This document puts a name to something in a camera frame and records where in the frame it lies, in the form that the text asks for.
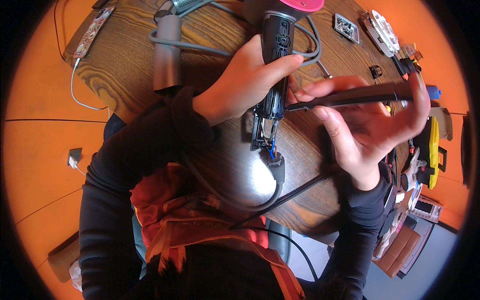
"cable strain relief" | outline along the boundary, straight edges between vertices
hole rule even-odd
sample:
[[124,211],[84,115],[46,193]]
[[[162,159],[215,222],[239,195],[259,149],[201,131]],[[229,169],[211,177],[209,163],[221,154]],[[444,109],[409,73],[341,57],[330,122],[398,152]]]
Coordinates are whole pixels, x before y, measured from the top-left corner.
[[285,159],[283,156],[277,152],[275,158],[268,158],[267,166],[276,183],[283,184],[285,182]]

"metal mesh filter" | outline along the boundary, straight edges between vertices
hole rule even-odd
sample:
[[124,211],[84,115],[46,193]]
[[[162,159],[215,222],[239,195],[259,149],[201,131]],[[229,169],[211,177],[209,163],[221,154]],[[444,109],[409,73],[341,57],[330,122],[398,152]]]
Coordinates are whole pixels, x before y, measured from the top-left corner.
[[179,14],[202,2],[202,0],[172,0],[172,2],[177,8],[177,14]]

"glove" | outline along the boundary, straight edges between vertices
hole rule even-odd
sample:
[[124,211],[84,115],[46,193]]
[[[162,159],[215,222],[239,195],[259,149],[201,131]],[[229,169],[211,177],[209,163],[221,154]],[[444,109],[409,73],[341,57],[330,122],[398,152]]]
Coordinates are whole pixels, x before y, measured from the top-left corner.
[[427,165],[425,160],[419,160],[420,147],[415,149],[408,169],[400,176],[402,188],[407,192],[413,189],[417,183],[417,172],[420,167]]

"phone case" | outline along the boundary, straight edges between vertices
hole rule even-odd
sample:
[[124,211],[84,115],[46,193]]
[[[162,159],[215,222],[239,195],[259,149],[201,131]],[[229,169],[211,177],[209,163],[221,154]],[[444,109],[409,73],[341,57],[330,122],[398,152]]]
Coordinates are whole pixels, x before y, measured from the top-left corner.
[[80,40],[77,50],[73,55],[74,59],[83,58],[85,57],[85,55],[87,55],[88,50],[90,49],[95,37],[98,35],[98,32],[102,28],[103,24],[105,24],[105,22],[112,15],[114,10],[115,6],[110,6],[107,8],[103,8],[98,12],[98,14],[88,27],[87,31],[85,32],[84,36]]

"blue wire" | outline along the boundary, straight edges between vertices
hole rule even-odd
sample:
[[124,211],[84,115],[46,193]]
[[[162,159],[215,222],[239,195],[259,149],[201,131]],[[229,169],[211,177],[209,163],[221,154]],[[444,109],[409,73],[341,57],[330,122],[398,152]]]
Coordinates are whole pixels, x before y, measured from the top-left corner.
[[275,147],[275,139],[272,140],[272,149],[270,149],[270,157],[272,159],[275,159],[275,157],[273,157],[273,149]]

